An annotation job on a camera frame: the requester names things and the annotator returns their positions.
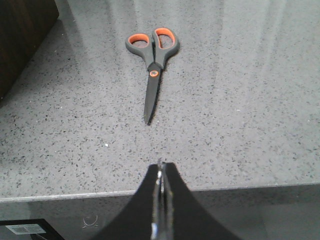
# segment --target scissor pivot screw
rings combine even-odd
[[[151,77],[153,77],[153,78],[155,78],[156,76],[158,76],[159,75],[159,72],[158,71],[156,71],[156,70],[152,70],[152,71],[150,71],[150,76]]]

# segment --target countertop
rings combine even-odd
[[[193,191],[320,182],[320,1],[56,3],[0,103],[0,201],[132,194],[159,159]],[[125,40],[158,27],[180,50],[147,126]]]

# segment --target dark wood panel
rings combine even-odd
[[[0,98],[59,16],[54,0],[0,0]]]

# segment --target gray handle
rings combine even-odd
[[[167,35],[172,40],[170,47],[162,48],[159,35]],[[167,60],[176,54],[179,50],[180,43],[176,35],[168,28],[160,27],[152,32],[154,40],[154,51],[155,51],[155,62],[162,68],[165,69]]]
[[[136,41],[145,41],[147,44],[144,47],[134,46],[133,43]],[[147,68],[155,61],[152,39],[149,35],[145,33],[133,34],[127,38],[125,41],[125,46],[131,53],[142,57]]]

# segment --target label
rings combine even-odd
[[[6,225],[6,228],[16,235],[46,233],[46,231],[38,224]]]

